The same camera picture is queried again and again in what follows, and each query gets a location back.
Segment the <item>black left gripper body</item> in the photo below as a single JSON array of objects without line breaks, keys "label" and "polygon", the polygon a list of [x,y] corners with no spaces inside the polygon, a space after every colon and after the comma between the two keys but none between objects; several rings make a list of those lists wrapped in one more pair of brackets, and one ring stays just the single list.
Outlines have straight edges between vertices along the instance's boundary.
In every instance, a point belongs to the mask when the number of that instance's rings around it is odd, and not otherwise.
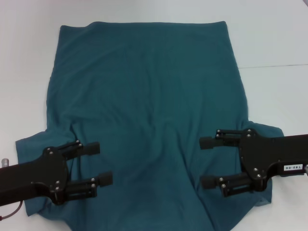
[{"label": "black left gripper body", "polygon": [[48,197],[61,205],[66,199],[67,182],[66,158],[50,148],[33,161],[0,169],[0,204]]}]

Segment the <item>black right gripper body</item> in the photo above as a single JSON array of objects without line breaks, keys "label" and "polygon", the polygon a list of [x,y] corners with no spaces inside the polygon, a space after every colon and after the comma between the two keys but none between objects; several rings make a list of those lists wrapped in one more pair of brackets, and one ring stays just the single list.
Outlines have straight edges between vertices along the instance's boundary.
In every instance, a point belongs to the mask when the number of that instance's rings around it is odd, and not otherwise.
[{"label": "black right gripper body", "polygon": [[308,136],[264,137],[250,128],[244,130],[239,154],[243,171],[257,192],[267,188],[274,176],[296,176],[308,167]]}]

